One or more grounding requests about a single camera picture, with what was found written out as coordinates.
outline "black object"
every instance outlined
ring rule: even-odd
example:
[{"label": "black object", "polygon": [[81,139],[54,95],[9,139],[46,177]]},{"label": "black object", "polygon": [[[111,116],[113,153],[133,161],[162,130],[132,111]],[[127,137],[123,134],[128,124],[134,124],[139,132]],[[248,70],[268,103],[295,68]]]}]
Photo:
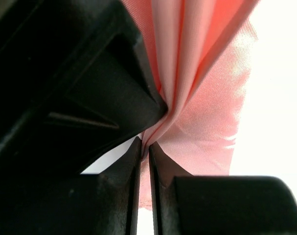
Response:
[{"label": "black object", "polygon": [[80,173],[165,111],[121,2],[18,0],[0,17],[0,173]]},{"label": "black object", "polygon": [[0,235],[135,235],[141,141],[99,175],[0,178]]},{"label": "black object", "polygon": [[157,143],[149,156],[156,235],[297,234],[297,206],[281,180],[191,176]]}]

